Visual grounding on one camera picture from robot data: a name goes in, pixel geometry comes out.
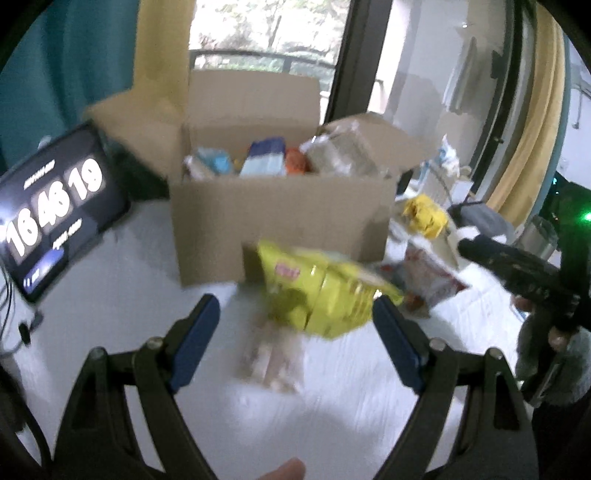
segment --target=cardboard box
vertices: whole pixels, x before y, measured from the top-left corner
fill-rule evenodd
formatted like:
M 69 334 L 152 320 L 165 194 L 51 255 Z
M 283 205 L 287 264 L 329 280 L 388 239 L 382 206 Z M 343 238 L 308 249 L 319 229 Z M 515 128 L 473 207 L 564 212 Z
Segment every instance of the cardboard box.
M 396 178 L 183 180 L 182 160 L 196 146 L 223 148 L 233 158 L 246 156 L 252 141 L 268 137 L 282 136 L 288 147 L 299 146 L 319 130 L 319 99 L 319 83 L 309 77 L 196 70 L 183 111 L 143 88 L 98 103 L 88 114 L 168 181 L 186 286 L 242 281 L 254 274 L 252 246 L 261 238 L 338 251 L 357 261 L 383 258 Z M 381 118 L 355 119 L 378 164 L 404 171 L 433 156 L 428 146 Z

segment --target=blue gripper pad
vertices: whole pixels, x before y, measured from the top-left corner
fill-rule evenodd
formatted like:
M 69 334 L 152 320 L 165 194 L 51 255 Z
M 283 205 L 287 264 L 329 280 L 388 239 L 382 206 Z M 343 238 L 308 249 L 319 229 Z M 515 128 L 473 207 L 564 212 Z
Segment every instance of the blue gripper pad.
M 407 322 L 407 320 L 386 295 L 375 300 L 374 325 L 382 343 L 386 347 L 402 384 L 419 394 L 425 390 L 426 386 L 421 373 L 423 366 L 428 361 L 428 352 L 421 354 L 413 347 L 401 326 L 403 322 Z M 416 331 L 417 339 L 423 340 L 423 336 L 426 338 L 420 327 L 418 325 L 416 327 L 418 329 Z
M 189 316 L 182 320 L 190 323 L 190 327 L 172 357 L 172 376 L 168 387 L 173 394 L 191 382 L 219 319 L 219 301 L 213 295 L 206 294 Z

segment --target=person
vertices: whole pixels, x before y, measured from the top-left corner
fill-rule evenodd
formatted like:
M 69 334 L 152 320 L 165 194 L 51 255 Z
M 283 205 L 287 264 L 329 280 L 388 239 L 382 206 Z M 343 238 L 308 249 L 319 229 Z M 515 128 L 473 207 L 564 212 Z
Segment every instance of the person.
M 591 334 L 584 329 L 562 332 L 551 326 L 551 314 L 531 301 L 521 297 L 512 301 L 517 309 L 530 312 L 519 333 L 517 377 L 520 370 L 537 367 L 536 354 L 542 343 L 548 342 L 564 355 L 558 377 L 531 419 L 540 478 L 588 478 L 591 432 L 579 427 L 591 418 Z
M 306 466 L 298 458 L 292 458 L 259 480 L 304 480 L 306 476 Z

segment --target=food package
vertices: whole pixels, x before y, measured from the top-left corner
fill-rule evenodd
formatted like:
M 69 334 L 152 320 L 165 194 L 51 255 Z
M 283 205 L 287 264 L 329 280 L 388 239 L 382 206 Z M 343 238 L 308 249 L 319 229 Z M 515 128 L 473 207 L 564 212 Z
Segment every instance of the food package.
M 234 173 L 232 161 L 225 150 L 198 147 L 194 156 L 201 160 L 201 162 L 216 175 L 228 175 Z
M 449 222 L 445 211 L 425 194 L 408 200 L 402 216 L 409 219 L 413 231 L 429 240 L 437 238 Z
M 268 241 L 259 243 L 258 253 L 270 316 L 309 335 L 332 339 L 364 325 L 383 294 L 402 303 L 399 289 L 355 262 Z
M 188 155 L 183 160 L 183 167 L 186 174 L 192 180 L 207 180 L 215 177 L 213 172 L 207 168 L 201 160 L 195 158 L 193 155 Z
M 404 291 L 404 306 L 409 312 L 424 304 L 432 308 L 468 288 L 429 252 L 412 242 L 407 245 L 403 262 L 383 262 L 374 265 L 374 271 Z
M 315 173 L 346 177 L 385 176 L 368 153 L 359 133 L 359 124 L 336 128 L 330 134 L 314 137 L 300 147 Z
M 285 175 L 285 139 L 283 137 L 267 138 L 253 142 L 241 176 L 283 176 Z
M 308 159 L 299 148 L 288 148 L 285 151 L 285 170 L 288 175 L 302 175 L 310 171 Z
M 301 393 L 307 340 L 304 332 L 266 318 L 246 359 L 250 380 L 279 393 Z

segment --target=teal curtain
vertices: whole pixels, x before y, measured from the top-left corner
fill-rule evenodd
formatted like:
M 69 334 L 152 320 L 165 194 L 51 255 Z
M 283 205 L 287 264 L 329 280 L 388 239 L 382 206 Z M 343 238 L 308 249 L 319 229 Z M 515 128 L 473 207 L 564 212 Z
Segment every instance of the teal curtain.
M 54 0 L 0 72 L 0 161 L 75 127 L 87 105 L 132 86 L 139 0 Z

